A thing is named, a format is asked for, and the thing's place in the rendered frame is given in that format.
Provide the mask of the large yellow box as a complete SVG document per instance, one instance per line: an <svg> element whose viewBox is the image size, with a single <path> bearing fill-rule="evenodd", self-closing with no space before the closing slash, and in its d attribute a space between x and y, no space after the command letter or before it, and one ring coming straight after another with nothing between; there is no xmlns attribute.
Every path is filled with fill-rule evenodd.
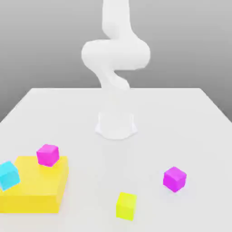
<svg viewBox="0 0 232 232"><path fill-rule="evenodd" d="M15 161L20 183L0 190L0 213L58 213L68 179L68 158L52 166L39 165L35 156Z"/></svg>

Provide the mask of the small pink cube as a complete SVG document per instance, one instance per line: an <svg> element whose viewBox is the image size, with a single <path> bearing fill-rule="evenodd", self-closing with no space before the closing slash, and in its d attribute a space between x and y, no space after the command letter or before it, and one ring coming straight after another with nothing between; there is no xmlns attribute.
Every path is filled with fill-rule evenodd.
<svg viewBox="0 0 232 232"><path fill-rule="evenodd" d="M44 144L36 155L40 165L52 167L59 160L59 149L55 145Z"/></svg>

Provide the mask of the small yellow cube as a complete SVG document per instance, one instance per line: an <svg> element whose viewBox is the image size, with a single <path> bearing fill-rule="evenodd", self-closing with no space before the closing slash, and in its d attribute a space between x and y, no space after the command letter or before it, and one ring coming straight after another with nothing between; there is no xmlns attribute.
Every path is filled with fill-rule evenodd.
<svg viewBox="0 0 232 232"><path fill-rule="evenodd" d="M137 195L121 192L116 203L116 217L133 221Z"/></svg>

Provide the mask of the small cyan cube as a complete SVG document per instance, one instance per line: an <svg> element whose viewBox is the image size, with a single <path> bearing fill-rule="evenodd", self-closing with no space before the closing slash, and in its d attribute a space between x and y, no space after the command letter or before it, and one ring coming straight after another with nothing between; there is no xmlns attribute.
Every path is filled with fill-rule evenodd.
<svg viewBox="0 0 232 232"><path fill-rule="evenodd" d="M9 188L20 183L19 171L16 166L7 161L0 164L0 188L2 191L6 191Z"/></svg>

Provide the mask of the small purple cube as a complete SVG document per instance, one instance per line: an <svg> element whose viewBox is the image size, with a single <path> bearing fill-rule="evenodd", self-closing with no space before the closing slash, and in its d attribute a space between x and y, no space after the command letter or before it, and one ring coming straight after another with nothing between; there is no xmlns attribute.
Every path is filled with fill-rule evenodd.
<svg viewBox="0 0 232 232"><path fill-rule="evenodd" d="M178 192L185 186L186 177L187 175L185 172L177 167L172 167L164 172L163 185L174 193Z"/></svg>

